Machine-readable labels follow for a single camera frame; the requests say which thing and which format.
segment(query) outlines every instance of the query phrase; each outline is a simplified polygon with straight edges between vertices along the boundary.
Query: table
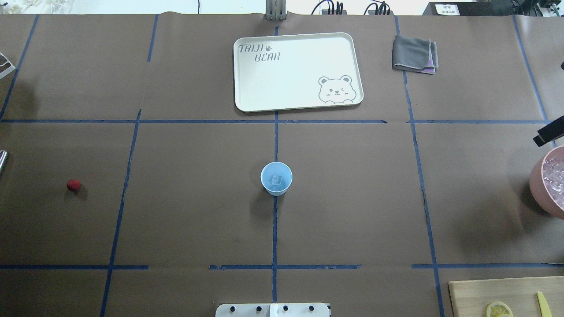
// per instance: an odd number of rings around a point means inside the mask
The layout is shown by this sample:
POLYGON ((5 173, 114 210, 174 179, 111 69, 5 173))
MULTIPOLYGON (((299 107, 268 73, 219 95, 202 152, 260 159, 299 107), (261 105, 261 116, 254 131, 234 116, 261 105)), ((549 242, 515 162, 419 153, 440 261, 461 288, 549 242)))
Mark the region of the table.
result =
POLYGON ((564 226, 528 175, 563 114, 564 39, 545 32, 563 21, 0 16, 18 65, 0 80, 0 315, 451 316, 449 281, 561 275, 564 226), (236 109, 238 38, 320 32, 354 39, 360 105, 236 109), (436 75, 391 68, 397 33, 437 43, 436 75), (277 199, 273 160, 294 174, 277 199))

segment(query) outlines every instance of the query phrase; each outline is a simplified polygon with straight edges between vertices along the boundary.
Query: plastic cup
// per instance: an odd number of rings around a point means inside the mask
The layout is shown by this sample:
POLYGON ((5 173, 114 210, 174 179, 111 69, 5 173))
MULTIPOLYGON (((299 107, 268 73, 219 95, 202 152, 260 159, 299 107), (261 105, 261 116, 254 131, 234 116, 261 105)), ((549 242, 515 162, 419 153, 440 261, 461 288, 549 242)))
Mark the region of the plastic cup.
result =
POLYGON ((268 163, 261 172, 261 183, 273 196, 280 196, 292 184, 292 170, 282 162, 268 163))
POLYGON ((547 185, 544 182, 543 165, 553 156, 560 156, 564 154, 564 146, 556 147, 548 152, 541 158, 532 169, 531 177, 529 179, 529 186, 531 193, 536 202, 549 214, 564 219, 564 210, 556 203, 548 192, 547 185))

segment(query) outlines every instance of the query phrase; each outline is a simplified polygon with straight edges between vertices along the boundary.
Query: wooden cutting board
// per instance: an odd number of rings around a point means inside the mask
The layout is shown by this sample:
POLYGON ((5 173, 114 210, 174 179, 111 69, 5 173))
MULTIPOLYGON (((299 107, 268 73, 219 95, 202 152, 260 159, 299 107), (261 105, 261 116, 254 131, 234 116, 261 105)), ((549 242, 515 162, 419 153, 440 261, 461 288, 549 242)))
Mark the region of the wooden cutting board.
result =
POLYGON ((564 276, 448 282, 455 317, 485 317, 486 306, 506 303, 514 317, 541 317, 536 292, 553 317, 564 317, 564 276))

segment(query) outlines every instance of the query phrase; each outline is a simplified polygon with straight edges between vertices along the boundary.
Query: ice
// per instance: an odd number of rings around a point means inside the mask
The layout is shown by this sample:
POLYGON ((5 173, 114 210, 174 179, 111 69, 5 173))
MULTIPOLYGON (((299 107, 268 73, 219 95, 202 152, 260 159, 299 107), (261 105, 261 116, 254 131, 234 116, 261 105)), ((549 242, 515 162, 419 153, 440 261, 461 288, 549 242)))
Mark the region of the ice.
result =
POLYGON ((272 178, 270 179, 270 182, 272 183, 272 185, 278 186, 282 183, 282 176, 273 175, 272 178))
POLYGON ((564 208, 564 155, 555 155, 543 164, 544 184, 550 196, 564 208))

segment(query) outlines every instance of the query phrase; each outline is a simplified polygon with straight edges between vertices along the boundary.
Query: yellow knife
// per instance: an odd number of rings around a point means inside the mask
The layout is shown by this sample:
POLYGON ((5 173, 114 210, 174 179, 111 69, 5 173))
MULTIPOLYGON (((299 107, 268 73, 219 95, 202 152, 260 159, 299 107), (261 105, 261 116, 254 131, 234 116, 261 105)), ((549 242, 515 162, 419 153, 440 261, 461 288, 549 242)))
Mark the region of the yellow knife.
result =
POLYGON ((547 299, 544 298, 544 295, 541 292, 536 292, 536 296, 539 299, 540 315, 542 317, 552 317, 552 313, 550 312, 550 308, 548 307, 547 299))

